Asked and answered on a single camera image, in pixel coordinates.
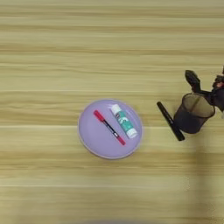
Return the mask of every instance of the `red marker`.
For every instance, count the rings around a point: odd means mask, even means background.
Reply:
[[[109,123],[105,120],[105,118],[102,116],[102,114],[98,111],[94,111],[94,115],[105,124],[105,126],[110,130],[110,132],[117,138],[117,140],[122,144],[125,145],[125,142],[123,139],[115,132],[115,130],[109,125]]]

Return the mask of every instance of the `pen holder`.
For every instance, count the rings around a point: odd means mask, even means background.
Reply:
[[[174,122],[184,132],[195,134],[214,114],[214,106],[210,105],[203,95],[186,94],[174,115]]]

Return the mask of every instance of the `green label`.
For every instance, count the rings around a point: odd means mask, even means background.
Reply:
[[[130,120],[126,117],[123,111],[120,111],[116,114],[117,121],[121,124],[122,129],[127,132],[128,130],[133,129],[133,125]]]

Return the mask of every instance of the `purple plate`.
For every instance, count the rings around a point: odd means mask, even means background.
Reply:
[[[137,130],[138,135],[136,137],[129,139],[126,136],[110,110],[113,104],[118,104],[125,111],[126,116]],[[125,145],[121,145],[108,128],[95,117],[94,111],[96,109],[122,137],[126,143]],[[95,155],[102,158],[116,159],[127,157],[137,149],[142,140],[143,125],[135,110],[125,103],[116,100],[100,100],[94,101],[84,109],[80,115],[78,132],[82,143]]]

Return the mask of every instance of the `wood grain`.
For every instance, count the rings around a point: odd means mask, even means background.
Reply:
[[[222,0],[0,0],[1,222],[223,224],[221,113],[180,143],[156,107],[175,113],[186,69],[211,89],[223,11]],[[143,121],[130,157],[81,145],[79,115],[101,98]]]

